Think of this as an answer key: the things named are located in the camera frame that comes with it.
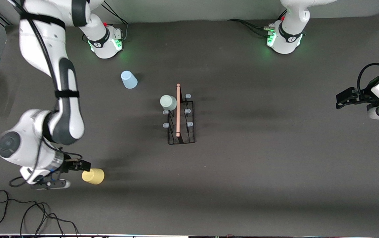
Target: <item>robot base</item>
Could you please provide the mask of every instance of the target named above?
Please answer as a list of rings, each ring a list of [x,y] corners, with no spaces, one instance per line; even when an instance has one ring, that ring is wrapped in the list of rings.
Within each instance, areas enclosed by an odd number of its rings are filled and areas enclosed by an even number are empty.
[[[275,29],[278,29],[279,24],[281,22],[282,20],[277,20],[276,22],[269,24],[269,26],[275,27]],[[277,53],[286,55],[286,54],[292,53],[295,50],[295,48],[297,48],[297,46],[300,45],[300,40],[302,37],[303,35],[301,35],[294,42],[288,43],[286,42],[286,39],[279,33],[279,31],[276,30],[271,36],[269,36],[268,42],[266,45],[272,48]]]
[[[112,26],[107,26],[106,28],[109,30],[109,39],[101,48],[89,43],[91,50],[101,59],[111,58],[123,49],[122,30]]]

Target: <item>white robotic arm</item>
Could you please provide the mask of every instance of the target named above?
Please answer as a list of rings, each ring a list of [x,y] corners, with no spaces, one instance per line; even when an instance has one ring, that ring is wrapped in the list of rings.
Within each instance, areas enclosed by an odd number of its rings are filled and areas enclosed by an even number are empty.
[[[122,48],[121,32],[105,27],[91,14],[102,1],[91,0],[26,0],[19,24],[19,47],[22,56],[32,66],[53,75],[57,110],[31,109],[19,122],[0,137],[0,157],[20,165],[22,177],[35,189],[67,188],[69,182],[52,177],[53,173],[68,170],[89,170],[90,163],[73,160],[50,142],[70,145],[79,140],[85,131],[82,119],[76,72],[65,49],[65,27],[77,26],[94,44],[94,52],[101,58],[114,56]],[[32,20],[41,35],[49,55],[49,67],[40,47]]]
[[[310,6],[325,5],[336,0],[280,0],[287,9],[285,19],[269,24],[276,31],[270,33],[267,45],[280,54],[292,53],[303,36],[302,32],[310,20]]]

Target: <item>gray table surface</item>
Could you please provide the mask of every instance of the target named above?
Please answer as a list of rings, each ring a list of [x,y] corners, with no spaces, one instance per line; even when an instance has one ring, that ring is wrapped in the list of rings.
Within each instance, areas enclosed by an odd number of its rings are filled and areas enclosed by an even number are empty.
[[[82,233],[379,237],[379,121],[365,104],[335,109],[335,95],[379,62],[379,15],[313,19],[306,31],[284,56],[236,22],[131,24],[124,51],[102,60],[68,28],[86,131],[65,149],[106,179],[91,185],[70,172],[69,189],[14,189],[19,166],[0,158],[0,189],[48,202]],[[51,80],[20,55],[17,27],[7,32],[0,133],[55,103]],[[124,70],[135,89],[123,86]],[[368,70],[364,83],[378,74]],[[176,83],[196,102],[195,144],[166,143],[159,98]],[[27,207],[12,203],[0,232],[19,232]],[[39,220],[31,212],[26,230]]]

